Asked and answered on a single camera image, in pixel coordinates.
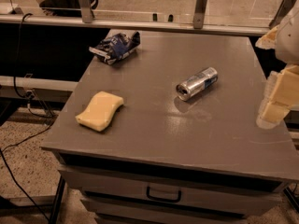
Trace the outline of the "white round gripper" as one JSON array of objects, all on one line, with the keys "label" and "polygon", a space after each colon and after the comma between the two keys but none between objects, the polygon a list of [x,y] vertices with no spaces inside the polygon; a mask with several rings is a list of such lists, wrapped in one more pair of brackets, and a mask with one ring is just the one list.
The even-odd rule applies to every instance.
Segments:
[{"label": "white round gripper", "polygon": [[256,124],[262,129],[273,129],[299,104],[299,7],[294,6],[275,26],[260,37],[259,49],[276,49],[276,57],[288,64],[280,72],[272,71],[266,80],[263,100]]}]

